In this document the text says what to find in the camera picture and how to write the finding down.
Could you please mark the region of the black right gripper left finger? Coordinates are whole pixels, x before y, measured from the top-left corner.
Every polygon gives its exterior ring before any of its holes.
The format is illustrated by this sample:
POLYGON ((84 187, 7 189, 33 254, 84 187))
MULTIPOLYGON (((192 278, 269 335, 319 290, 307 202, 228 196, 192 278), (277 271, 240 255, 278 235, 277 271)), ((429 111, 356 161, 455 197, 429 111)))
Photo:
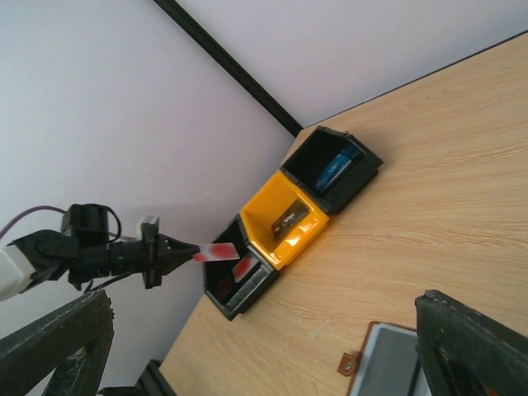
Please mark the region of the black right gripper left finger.
POLYGON ((110 353, 114 313, 93 291, 1 340, 1 394, 27 395, 49 377, 44 395, 95 395, 110 353))

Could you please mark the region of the brown leather card holder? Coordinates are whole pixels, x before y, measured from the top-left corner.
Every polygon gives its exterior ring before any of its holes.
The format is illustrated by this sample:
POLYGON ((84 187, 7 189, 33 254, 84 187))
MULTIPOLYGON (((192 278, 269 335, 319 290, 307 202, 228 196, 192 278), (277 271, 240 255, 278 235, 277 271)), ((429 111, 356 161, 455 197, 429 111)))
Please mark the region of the brown leather card holder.
MULTIPOLYGON (((417 331, 371 322, 358 351, 342 354, 337 372, 350 379, 347 394, 407 396, 417 356, 417 331)), ((422 368, 415 396, 430 395, 422 368)))

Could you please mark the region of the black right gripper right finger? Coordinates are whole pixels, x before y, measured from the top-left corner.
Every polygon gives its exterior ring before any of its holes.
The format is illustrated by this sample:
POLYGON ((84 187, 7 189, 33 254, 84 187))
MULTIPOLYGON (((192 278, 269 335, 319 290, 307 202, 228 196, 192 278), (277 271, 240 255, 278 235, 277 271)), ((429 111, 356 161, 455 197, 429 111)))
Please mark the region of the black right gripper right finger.
POLYGON ((417 354, 433 395, 527 394, 527 337, 439 290, 415 307, 417 354))

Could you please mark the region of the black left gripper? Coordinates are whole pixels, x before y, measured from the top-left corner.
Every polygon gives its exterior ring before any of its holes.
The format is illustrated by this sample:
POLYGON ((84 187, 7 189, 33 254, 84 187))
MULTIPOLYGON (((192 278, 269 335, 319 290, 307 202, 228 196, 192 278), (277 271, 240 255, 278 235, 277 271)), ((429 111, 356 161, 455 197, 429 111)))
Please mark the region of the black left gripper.
POLYGON ((144 287, 152 289, 162 284, 163 268, 169 260, 191 260, 200 253, 200 247, 166 235, 158 234, 155 243, 141 240, 117 242, 108 245, 110 283, 134 274, 141 274, 144 287))

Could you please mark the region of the black credit card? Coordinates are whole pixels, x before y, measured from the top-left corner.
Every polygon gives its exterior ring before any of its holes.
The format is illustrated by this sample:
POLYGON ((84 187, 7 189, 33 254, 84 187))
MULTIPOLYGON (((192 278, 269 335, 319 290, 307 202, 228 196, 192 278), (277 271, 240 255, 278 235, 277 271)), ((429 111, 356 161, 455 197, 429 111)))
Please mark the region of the black credit card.
POLYGON ((281 240, 308 214, 309 207, 303 201, 295 200, 271 226, 274 238, 281 240))
POLYGON ((421 367, 420 361, 417 361, 414 367, 413 373, 412 373, 412 379, 411 379, 411 383, 410 383, 410 387, 408 391, 408 396, 415 396, 421 370, 422 370, 422 367, 421 367))

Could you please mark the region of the red credit card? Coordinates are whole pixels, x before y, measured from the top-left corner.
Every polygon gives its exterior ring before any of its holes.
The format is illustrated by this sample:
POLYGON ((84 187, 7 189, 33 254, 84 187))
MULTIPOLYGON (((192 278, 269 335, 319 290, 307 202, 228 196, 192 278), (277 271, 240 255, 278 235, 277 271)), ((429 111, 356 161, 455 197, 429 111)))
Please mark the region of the red credit card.
POLYGON ((192 258, 196 262, 222 262, 239 260, 240 256, 233 243, 208 243, 200 245, 192 258))

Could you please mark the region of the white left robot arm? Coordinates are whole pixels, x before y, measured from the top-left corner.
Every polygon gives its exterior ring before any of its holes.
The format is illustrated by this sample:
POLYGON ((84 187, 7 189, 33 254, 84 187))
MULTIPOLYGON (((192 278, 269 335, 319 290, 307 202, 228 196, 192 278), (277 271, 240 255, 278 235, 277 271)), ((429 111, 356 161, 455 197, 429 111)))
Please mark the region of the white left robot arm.
POLYGON ((162 278, 200 253, 199 246, 163 235, 157 218, 144 219, 137 238, 122 237, 121 223, 111 233, 106 205, 72 205, 64 211, 58 231, 43 229, 18 238, 1 250, 1 299, 24 293, 62 276, 76 290, 105 288, 140 274, 144 286, 161 285, 162 278))

